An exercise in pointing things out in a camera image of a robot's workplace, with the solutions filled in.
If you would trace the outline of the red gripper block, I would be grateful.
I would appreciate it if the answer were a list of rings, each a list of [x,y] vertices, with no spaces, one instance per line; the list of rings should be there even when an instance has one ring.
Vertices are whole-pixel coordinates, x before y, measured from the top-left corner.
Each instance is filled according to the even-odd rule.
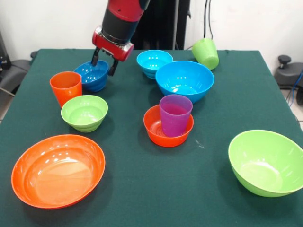
[[[102,34],[102,27],[98,26],[92,37],[92,43],[95,45],[95,50],[91,59],[91,65],[96,66],[98,62],[98,53],[103,51],[114,58],[113,65],[109,68],[108,75],[113,76],[119,61],[125,61],[134,49],[134,44],[128,42],[127,44],[119,45],[107,40]]]

